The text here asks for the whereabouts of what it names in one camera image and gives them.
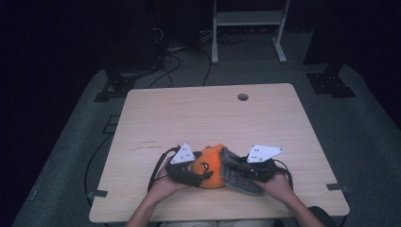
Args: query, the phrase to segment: hand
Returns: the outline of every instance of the hand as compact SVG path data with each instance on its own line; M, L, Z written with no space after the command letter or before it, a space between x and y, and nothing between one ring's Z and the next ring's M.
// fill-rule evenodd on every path
M189 187L188 185L182 183L175 183L168 177L166 164L169 161L170 159L168 159L165 165L160 169L152 188L147 194L147 197L152 199L154 202L162 201L172 196L175 192Z
M274 177L266 183L257 181L253 182L262 187L278 201L284 202L285 200L290 199L290 197L295 196L291 186L289 185L286 175L283 173L276 173Z

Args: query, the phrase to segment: floor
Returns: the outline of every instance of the floor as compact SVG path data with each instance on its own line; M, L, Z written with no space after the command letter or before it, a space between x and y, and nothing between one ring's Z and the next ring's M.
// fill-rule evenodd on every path
M362 76L347 65L340 77L356 97L316 95L305 74L326 65L303 65L312 32L285 32L282 46L288 58L278 61L273 34L253 34L237 44L220 44L219 63L210 64L211 45L204 52L186 50L166 57L168 76L160 70L138 79L134 89L291 83L316 132L338 182L346 193L350 214L344 226L399 226L401 218L401 131L367 88ZM107 77L94 75L71 114L41 176L13 226L99 226L88 216L112 142L124 98L94 102ZM293 219L286 226L295 226ZM108 223L105 226L123 226Z

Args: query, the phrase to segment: white metal stand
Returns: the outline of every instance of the white metal stand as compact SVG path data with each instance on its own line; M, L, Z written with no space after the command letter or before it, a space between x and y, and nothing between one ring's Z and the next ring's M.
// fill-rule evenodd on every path
M213 5L212 63L218 63L218 26L265 26L278 25L277 37L272 39L279 61L286 63L287 58L280 45L286 23L290 0L286 0L283 10L270 11L224 11L218 12L217 0Z

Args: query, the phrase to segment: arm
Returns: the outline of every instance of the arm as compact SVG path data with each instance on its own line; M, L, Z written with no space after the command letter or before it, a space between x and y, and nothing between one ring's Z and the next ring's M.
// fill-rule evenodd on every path
M302 227L324 226L295 195L285 175L276 174L266 183L255 183L265 189L273 198L281 201L294 214Z
M131 216L126 227L145 227L148 226L148 220L154 207L159 201L172 196L176 191L187 188L187 185L175 183L167 176L166 166L157 174L153 187L144 197L141 204Z

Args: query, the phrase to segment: orange object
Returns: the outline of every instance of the orange object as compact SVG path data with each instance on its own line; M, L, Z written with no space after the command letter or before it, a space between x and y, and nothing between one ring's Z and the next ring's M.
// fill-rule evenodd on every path
M224 145L219 144L214 147L206 147L201 151L201 156L197 158L191 165L191 171L203 174L204 172L213 171L209 179L203 180L200 187L203 188L218 188L224 186L224 181L221 178L221 159L220 151Z

